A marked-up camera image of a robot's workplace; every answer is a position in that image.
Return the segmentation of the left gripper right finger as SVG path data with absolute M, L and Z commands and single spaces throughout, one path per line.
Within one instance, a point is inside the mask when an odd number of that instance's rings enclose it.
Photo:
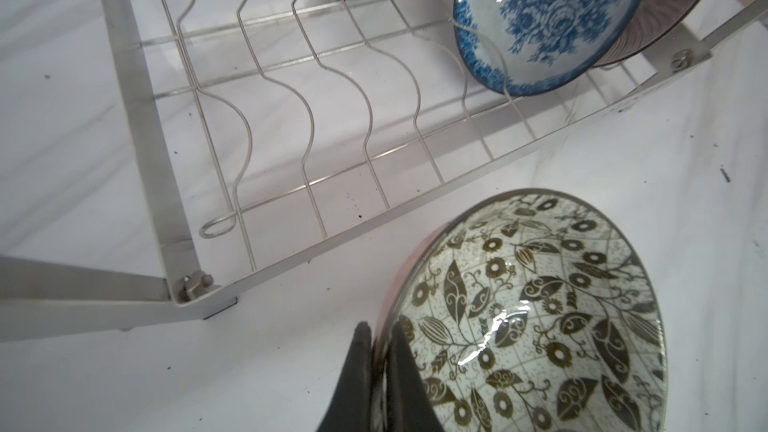
M 400 323 L 391 330 L 385 378 L 386 431 L 443 432 Z

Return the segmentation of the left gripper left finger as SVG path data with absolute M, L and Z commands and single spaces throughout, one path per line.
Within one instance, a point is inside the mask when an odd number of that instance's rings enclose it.
M 366 432 L 370 428 L 372 332 L 355 327 L 341 374 L 318 432 Z

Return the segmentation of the light blue floral bowl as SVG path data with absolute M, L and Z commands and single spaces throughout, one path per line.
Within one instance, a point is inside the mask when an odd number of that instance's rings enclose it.
M 457 47 L 486 88 L 514 97 L 557 89 L 619 39 L 641 0 L 454 0 Z

